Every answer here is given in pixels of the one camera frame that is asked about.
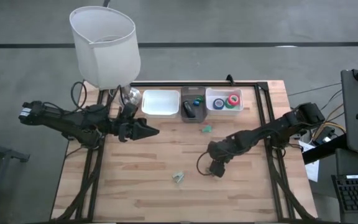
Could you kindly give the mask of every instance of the wooden table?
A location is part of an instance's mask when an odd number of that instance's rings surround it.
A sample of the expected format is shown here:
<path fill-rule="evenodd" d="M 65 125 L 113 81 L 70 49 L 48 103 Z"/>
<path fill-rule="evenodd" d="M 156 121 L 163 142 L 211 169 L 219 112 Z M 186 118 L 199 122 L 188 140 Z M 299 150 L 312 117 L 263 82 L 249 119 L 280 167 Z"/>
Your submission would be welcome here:
<path fill-rule="evenodd" d="M 268 81 L 268 85 L 274 114 L 278 118 L 290 110 L 284 82 Z M 87 87 L 86 104 L 95 104 L 98 90 L 90 85 Z M 244 110 L 239 116 L 208 116 L 201 124 L 183 123 L 179 116 L 174 119 L 148 119 L 148 125 L 159 129 L 160 134 L 126 143 L 108 135 L 94 222 L 275 221 L 277 218 L 263 141 L 226 164 L 223 178 L 205 177 L 196 170 L 196 160 L 205 152 L 210 141 L 220 141 L 236 131 L 260 126 L 255 90 L 240 88 L 243 91 Z M 179 90 L 180 87 L 138 89 Z M 115 117 L 118 107 L 118 103 L 112 105 L 111 117 Z M 144 114 L 139 110 L 137 116 Z M 213 127 L 212 133 L 201 132 L 207 124 Z M 77 142 L 71 142 L 67 153 L 78 147 Z M 66 159 L 52 218 L 62 214 L 78 193 L 85 157 L 86 149 L 82 149 Z M 316 217 L 301 151 L 287 148 L 284 161 L 291 190 L 307 211 Z M 209 167 L 210 162 L 209 156 L 204 156 L 200 169 Z M 182 183 L 176 184 L 172 174 L 180 170 L 185 173 L 185 178 Z M 89 195 L 84 215 L 88 211 L 88 200 Z"/>

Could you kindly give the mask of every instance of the gray floor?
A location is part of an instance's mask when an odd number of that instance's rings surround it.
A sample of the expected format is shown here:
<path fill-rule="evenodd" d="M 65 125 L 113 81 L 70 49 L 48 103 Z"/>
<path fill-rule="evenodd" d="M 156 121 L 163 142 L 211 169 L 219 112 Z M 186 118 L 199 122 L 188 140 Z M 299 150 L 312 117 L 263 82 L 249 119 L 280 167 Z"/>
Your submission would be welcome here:
<path fill-rule="evenodd" d="M 102 0 L 0 1 L 0 44 L 72 43 L 69 13 Z M 358 1 L 119 0 L 139 42 L 358 42 Z M 285 81 L 288 94 L 340 82 L 342 69 L 358 68 L 358 47 L 141 49 L 138 80 Z M 72 109 L 70 87 L 81 80 L 74 49 L 0 49 L 0 144 L 31 153 L 12 161 L 0 194 L 0 223 L 48 220 L 67 141 L 45 127 L 21 125 L 25 101 L 51 101 Z M 290 96 L 296 106 L 324 105 L 340 85 Z M 341 104 L 337 98 L 323 113 Z M 339 124 L 344 120 L 338 118 Z M 335 173 L 334 158 L 320 169 Z M 319 216 L 338 220 L 331 181 L 311 183 Z"/>

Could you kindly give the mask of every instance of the black keyboard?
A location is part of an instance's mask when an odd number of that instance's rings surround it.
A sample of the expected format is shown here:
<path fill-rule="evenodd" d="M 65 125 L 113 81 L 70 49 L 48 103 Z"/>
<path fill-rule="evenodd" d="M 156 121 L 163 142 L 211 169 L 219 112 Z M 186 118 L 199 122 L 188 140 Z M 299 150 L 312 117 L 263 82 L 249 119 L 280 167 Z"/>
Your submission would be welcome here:
<path fill-rule="evenodd" d="M 358 175 L 332 175 L 343 212 L 358 212 Z"/>

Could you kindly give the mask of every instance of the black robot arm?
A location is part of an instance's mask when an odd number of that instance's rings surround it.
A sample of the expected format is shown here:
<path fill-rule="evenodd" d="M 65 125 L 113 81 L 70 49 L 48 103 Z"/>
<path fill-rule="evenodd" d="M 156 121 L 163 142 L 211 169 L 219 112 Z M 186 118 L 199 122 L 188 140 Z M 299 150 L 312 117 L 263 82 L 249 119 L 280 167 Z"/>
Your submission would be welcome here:
<path fill-rule="evenodd" d="M 224 164 L 230 162 L 234 156 L 248 152 L 259 140 L 270 136 L 273 147 L 282 147 L 290 140 L 290 136 L 303 129 L 313 129 L 324 122 L 324 116 L 314 103 L 305 103 L 281 118 L 271 121 L 254 130 L 238 131 L 219 142 L 211 141 L 207 152 L 213 159 L 209 171 L 222 177 Z"/>
<path fill-rule="evenodd" d="M 23 107 L 19 116 L 21 123 L 45 125 L 60 131 L 67 139 L 76 138 L 88 149 L 98 147 L 105 134 L 113 134 L 126 142 L 126 138 L 137 140 L 159 133 L 158 129 L 147 125 L 145 118 L 134 118 L 137 107 L 131 103 L 119 108 L 114 119 L 109 118 L 109 111 L 103 105 L 87 106 L 77 112 L 47 106 L 41 101 L 24 103 Z"/>

